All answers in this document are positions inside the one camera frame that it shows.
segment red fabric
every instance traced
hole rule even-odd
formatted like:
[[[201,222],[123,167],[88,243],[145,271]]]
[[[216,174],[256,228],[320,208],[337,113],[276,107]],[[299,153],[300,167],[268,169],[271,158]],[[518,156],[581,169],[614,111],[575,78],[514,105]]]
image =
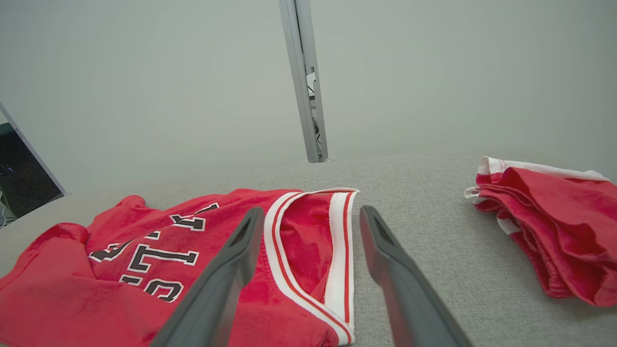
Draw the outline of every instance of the red fabric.
[[[516,167],[478,175],[476,183],[479,197],[487,199],[476,208],[497,211],[518,226],[510,237],[547,295],[617,303],[617,186]]]
[[[255,206],[267,212],[287,192],[236,190],[165,211],[129,196],[98,215],[88,228],[50,228],[0,279],[0,341],[12,346],[147,346],[244,214]],[[292,254],[294,275],[316,298],[323,298],[321,286],[331,257],[328,202],[328,194],[305,196],[283,217],[284,247]],[[193,215],[214,203],[218,208]],[[179,226],[174,215],[203,218],[205,230]],[[113,259],[93,257],[102,257],[93,252],[105,249],[112,254],[125,243]],[[183,258],[145,256],[135,263],[140,245]],[[307,255],[298,247],[307,247]],[[144,272],[135,270],[144,267]],[[141,278],[139,285],[119,282],[123,275]],[[171,298],[173,289],[156,285],[159,280],[182,286],[176,299]],[[151,294],[145,292],[149,283],[155,288]],[[337,346],[338,337],[328,324],[279,291],[262,241],[255,275],[240,294],[229,344]]]

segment folded red garment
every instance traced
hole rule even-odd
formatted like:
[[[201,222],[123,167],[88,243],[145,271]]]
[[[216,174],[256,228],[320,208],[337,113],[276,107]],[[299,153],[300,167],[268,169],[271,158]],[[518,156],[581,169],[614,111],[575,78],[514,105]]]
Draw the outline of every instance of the folded red garment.
[[[482,158],[465,191],[525,252],[544,292],[617,304],[617,186],[594,171]]]

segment red stripe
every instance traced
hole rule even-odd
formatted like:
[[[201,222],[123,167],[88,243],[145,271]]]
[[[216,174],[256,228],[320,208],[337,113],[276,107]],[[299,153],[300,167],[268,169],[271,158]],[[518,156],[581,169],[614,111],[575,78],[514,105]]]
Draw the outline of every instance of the red stripe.
[[[283,201],[283,203],[279,206],[279,208],[276,211],[276,214],[274,216],[274,223],[272,224],[272,240],[274,241],[274,249],[276,251],[276,258],[278,260],[278,265],[281,267],[281,273],[283,273],[283,277],[285,278],[285,282],[287,282],[287,286],[290,287],[290,289],[297,296],[300,296],[302,299],[304,299],[304,301],[306,301],[307,303],[311,304],[311,306],[313,306],[314,308],[318,309],[327,318],[329,318],[336,325],[341,327],[345,331],[345,334],[347,334],[347,343],[349,344],[349,343],[351,343],[351,334],[347,331],[347,329],[341,323],[339,323],[336,319],[334,319],[334,317],[332,317],[329,313],[324,311],[324,309],[322,309],[321,307],[317,306],[314,302],[312,302],[312,301],[308,300],[307,298],[305,298],[304,295],[300,294],[300,292],[298,292],[298,290],[291,284],[291,281],[289,280],[289,277],[287,276],[287,272],[285,271],[285,267],[283,266],[283,260],[282,260],[282,257],[281,257],[281,251],[278,249],[278,243],[276,242],[276,220],[278,219],[278,215],[281,212],[281,210],[283,209],[283,206],[285,206],[285,204],[290,199],[292,199],[293,197],[297,196],[298,194],[292,195],[292,196],[288,197],[285,201]]]
[[[343,207],[343,235],[345,235],[345,322],[349,323],[349,240],[347,239],[347,209],[353,193],[347,194]]]

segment gray wall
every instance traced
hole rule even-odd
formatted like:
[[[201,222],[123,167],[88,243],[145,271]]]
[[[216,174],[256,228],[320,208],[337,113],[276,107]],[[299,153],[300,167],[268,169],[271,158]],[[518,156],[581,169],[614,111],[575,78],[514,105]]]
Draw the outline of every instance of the gray wall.
[[[3,0],[0,101],[71,192],[306,161],[276,1]]]
[[[514,147],[617,179],[617,1],[311,8],[331,157]]]

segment clothing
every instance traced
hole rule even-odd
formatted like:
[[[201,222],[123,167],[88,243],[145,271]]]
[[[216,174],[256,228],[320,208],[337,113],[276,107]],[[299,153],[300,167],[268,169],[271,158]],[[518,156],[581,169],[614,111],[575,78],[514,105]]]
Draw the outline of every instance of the clothing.
[[[597,172],[484,157],[467,198],[497,212],[544,292],[617,304],[617,186]]]
[[[87,228],[58,224],[0,280],[0,341],[147,346],[252,207],[266,212],[230,346],[353,342],[357,190],[236,190],[160,211],[129,196]]]

